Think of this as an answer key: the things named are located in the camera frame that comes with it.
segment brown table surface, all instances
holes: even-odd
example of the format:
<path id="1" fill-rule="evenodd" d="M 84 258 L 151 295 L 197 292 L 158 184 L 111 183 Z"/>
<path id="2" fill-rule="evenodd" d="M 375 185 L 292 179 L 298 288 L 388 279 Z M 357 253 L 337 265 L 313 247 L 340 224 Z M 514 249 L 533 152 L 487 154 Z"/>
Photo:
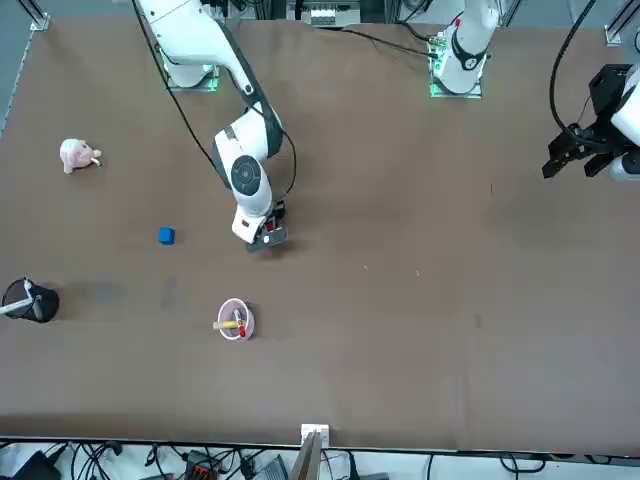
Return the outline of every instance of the brown table surface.
<path id="1" fill-rule="evenodd" d="M 318 422 L 340 446 L 637 453 L 640 190 L 540 173 L 566 30 L 498 32 L 473 101 L 347 33 L 232 29 L 298 150 L 290 242 L 257 255 L 133 18 L 35 35 L 0 141 L 0 285 L 29 273 L 62 308 L 0 322 L 2 433 L 295 444 Z M 616 60 L 576 36 L 567 123 Z M 179 99 L 207 148 L 242 112 L 227 78 Z M 66 137 L 104 168 L 65 175 Z M 281 191 L 288 146 L 268 170 Z M 255 305 L 247 344 L 212 331 L 230 296 Z"/>

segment blue cube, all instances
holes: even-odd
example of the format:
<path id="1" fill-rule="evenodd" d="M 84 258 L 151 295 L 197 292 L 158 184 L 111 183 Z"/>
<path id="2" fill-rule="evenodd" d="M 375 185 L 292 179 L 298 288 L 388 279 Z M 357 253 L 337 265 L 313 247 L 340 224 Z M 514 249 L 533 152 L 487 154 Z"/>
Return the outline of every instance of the blue cube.
<path id="1" fill-rule="evenodd" d="M 173 245 L 176 242 L 176 232 L 171 227 L 160 227 L 158 241 L 163 245 Z"/>

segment plush pig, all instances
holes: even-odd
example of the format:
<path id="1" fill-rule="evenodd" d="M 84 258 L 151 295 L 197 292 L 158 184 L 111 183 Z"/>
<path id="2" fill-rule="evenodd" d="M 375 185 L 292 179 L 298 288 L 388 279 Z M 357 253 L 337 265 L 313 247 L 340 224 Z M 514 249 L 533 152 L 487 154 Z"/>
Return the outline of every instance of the plush pig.
<path id="1" fill-rule="evenodd" d="M 83 168 L 90 163 L 102 166 L 98 158 L 102 155 L 100 150 L 93 150 L 84 140 L 67 138 L 60 145 L 60 158 L 64 165 L 64 173 L 73 173 L 74 168 Z"/>

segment yellow object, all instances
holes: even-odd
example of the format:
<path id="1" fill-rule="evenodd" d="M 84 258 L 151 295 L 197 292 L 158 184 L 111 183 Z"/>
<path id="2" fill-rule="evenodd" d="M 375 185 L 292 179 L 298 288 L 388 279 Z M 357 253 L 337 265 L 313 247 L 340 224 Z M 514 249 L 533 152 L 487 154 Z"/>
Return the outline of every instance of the yellow object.
<path id="1" fill-rule="evenodd" d="M 214 330 L 221 330 L 223 328 L 238 328 L 240 325 L 243 325 L 244 322 L 235 322 L 233 320 L 229 320 L 228 322 L 216 322 L 213 324 Z"/>

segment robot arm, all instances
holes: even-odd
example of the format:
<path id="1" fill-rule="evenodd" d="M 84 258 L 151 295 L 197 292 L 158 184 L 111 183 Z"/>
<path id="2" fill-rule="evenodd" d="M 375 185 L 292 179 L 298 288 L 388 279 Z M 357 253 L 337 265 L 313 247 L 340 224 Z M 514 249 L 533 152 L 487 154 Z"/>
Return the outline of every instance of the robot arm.
<path id="1" fill-rule="evenodd" d="M 640 180 L 640 68 L 605 65 L 589 83 L 596 120 L 586 128 L 568 126 L 549 144 L 544 178 L 570 161 L 589 158 L 585 174 L 594 177 L 611 165 L 614 180 Z"/>
<path id="2" fill-rule="evenodd" d="M 499 20 L 495 0 L 466 0 L 462 14 L 440 34 L 447 49 L 435 77 L 446 90 L 464 94 L 476 86 Z"/>
<path id="3" fill-rule="evenodd" d="M 178 85 L 197 84 L 206 71 L 203 65 L 229 70 L 247 110 L 215 136 L 212 160 L 238 203 L 232 230 L 248 244 L 255 244 L 254 249 L 284 241 L 286 231 L 273 223 L 271 185 L 262 167 L 280 150 L 282 125 L 242 51 L 226 26 L 202 9 L 200 0 L 138 2 L 168 59 L 165 68 Z M 270 238 L 256 242 L 264 238 L 260 233 L 266 223 Z"/>

